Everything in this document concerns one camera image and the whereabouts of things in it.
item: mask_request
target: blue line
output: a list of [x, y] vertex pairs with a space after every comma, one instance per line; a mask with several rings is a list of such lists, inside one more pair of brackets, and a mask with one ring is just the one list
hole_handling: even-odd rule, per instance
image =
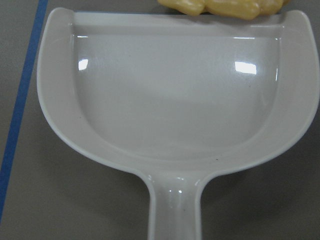
[[6, 139], [6, 145], [0, 170], [0, 222], [3, 215], [11, 168], [14, 161], [21, 121], [24, 114], [30, 79], [37, 55], [39, 39], [46, 15], [47, 5], [48, 0], [39, 0], [38, 2], [32, 32], [29, 39], [29, 45], [24, 60], [20, 84], [15, 99], [9, 133]]

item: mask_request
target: white dustpan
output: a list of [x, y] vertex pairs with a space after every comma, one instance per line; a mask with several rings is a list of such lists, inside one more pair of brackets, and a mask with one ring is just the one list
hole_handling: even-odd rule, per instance
[[200, 240], [212, 178], [294, 145], [316, 113], [318, 53], [308, 18], [50, 14], [37, 87], [70, 147], [138, 175], [149, 240]]

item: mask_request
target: gray table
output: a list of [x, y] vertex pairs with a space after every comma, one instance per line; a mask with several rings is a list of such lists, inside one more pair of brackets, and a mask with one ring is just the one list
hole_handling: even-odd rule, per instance
[[[283, 11], [310, 18], [318, 49], [318, 0]], [[37, 0], [0, 1], [0, 161], [5, 150]], [[83, 11], [173, 13], [156, 0], [49, 0]], [[204, 240], [320, 239], [320, 114], [289, 151], [261, 166], [218, 177], [202, 195]], [[50, 129], [33, 71], [0, 226], [1, 240], [147, 238], [149, 193], [136, 176], [89, 160]]]

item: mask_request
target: white handle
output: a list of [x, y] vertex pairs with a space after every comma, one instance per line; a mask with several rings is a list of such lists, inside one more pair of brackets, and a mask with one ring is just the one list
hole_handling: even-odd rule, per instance
[[201, 179], [167, 173], [149, 181], [148, 240], [201, 240]]

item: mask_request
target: yellow plastic food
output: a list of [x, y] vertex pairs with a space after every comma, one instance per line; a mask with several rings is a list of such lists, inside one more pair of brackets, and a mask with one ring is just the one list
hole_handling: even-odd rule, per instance
[[191, 16], [209, 12], [252, 20], [259, 15], [277, 13], [290, 0], [158, 0], [158, 2]]

